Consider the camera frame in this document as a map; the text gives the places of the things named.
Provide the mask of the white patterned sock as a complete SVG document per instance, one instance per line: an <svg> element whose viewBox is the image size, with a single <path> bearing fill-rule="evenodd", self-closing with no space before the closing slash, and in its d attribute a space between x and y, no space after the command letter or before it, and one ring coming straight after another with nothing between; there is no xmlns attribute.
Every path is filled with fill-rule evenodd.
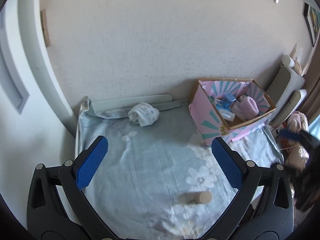
<svg viewBox="0 0 320 240"><path fill-rule="evenodd" d="M153 108L150 104L143 102L135 105L127 115L132 123L145 127L150 126L157 121L159 110Z"/></svg>

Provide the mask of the blue white medicine box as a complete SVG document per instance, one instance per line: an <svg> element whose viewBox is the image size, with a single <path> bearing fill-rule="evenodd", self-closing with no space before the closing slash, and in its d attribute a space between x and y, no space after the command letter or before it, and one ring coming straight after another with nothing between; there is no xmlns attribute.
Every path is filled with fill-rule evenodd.
<svg viewBox="0 0 320 240"><path fill-rule="evenodd" d="M215 106L217 108L229 109L236 102L236 97L232 93L223 94L215 98Z"/></svg>

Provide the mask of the pink bedding pile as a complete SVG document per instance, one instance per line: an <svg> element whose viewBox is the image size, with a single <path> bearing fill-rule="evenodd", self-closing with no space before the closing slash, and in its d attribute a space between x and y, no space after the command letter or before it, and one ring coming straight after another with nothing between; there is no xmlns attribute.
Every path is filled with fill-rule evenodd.
<svg viewBox="0 0 320 240"><path fill-rule="evenodd" d="M283 122L283 129L280 131L294 134L298 134L301 131L308 132L308 119L305 114L294 111L287 120ZM298 137L296 135L289 138L281 136L281 143L283 144L283 149L287 152L285 165L302 171L309 159L309 154L301 145Z"/></svg>

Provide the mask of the cardboard box with pink lining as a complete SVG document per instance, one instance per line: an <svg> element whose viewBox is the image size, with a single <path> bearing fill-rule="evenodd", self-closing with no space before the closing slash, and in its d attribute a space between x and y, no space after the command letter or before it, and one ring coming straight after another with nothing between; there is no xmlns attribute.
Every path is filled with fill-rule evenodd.
<svg viewBox="0 0 320 240"><path fill-rule="evenodd" d="M275 110L252 79L198 78L189 100L190 115L207 146L217 137L237 141L264 127Z"/></svg>

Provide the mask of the beige cylindrical tube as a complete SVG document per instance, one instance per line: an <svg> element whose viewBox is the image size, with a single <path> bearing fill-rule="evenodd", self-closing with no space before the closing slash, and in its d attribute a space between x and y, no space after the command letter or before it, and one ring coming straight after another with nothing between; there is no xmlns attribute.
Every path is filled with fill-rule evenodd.
<svg viewBox="0 0 320 240"><path fill-rule="evenodd" d="M213 195L210 191L188 192L178 196L177 201L180 204L209 204L212 201Z"/></svg>

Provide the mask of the white bed guard rail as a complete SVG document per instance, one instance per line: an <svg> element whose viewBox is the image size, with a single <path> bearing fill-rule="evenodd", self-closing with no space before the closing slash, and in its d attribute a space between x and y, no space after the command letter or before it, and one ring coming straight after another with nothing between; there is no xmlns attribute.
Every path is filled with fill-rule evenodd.
<svg viewBox="0 0 320 240"><path fill-rule="evenodd" d="M93 101L87 98L88 105L95 113L128 112L134 106L147 103L159 111L166 111L173 108L188 106L188 99L173 100L170 94L140 96L124 99Z"/></svg>

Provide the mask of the light blue floral bedsheet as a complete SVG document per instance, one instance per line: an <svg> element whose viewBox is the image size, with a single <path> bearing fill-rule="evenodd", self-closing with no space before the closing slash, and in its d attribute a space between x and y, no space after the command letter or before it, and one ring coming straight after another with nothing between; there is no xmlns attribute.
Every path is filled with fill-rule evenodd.
<svg viewBox="0 0 320 240"><path fill-rule="evenodd" d="M120 238L197 239L234 198L212 151L203 142L189 107L159 111L150 126L132 123L128 112L80 108L78 149L102 135L108 152L84 194ZM210 191L209 204L180 204L179 195Z"/></svg>

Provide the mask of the framed wall picture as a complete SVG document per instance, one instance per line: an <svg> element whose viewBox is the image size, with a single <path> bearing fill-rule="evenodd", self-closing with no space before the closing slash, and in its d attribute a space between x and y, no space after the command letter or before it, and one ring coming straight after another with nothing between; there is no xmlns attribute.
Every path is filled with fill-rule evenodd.
<svg viewBox="0 0 320 240"><path fill-rule="evenodd" d="M314 47L319 36L319 11L305 3L303 15Z"/></svg>

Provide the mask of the pink fuzzy sock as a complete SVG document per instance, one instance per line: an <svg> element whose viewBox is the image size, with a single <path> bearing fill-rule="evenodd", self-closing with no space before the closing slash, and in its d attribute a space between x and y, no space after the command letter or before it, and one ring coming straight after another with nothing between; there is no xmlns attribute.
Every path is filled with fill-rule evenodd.
<svg viewBox="0 0 320 240"><path fill-rule="evenodd" d="M259 109L256 102L250 96L245 96L240 101L237 100L234 103L233 113L242 121L252 120L259 115Z"/></svg>

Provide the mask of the white tissue pack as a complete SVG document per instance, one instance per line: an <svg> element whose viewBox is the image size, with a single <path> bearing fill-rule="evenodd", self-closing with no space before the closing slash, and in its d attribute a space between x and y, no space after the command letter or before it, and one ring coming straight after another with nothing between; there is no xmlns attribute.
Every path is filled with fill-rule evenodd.
<svg viewBox="0 0 320 240"><path fill-rule="evenodd" d="M223 119L225 119L226 121L229 122L233 122L234 118L235 118L235 114L224 109L224 108L220 108L218 109L218 112L220 113L220 115L222 116Z"/></svg>

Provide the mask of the grey upholstered headboard cushion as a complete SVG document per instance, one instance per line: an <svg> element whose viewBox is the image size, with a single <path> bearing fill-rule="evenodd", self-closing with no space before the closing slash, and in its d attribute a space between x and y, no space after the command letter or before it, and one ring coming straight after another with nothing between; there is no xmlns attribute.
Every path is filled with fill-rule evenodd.
<svg viewBox="0 0 320 240"><path fill-rule="evenodd" d="M304 77L297 74L294 69L280 67L266 93L274 104L277 104L280 100L286 101L295 90L303 88L304 83Z"/></svg>

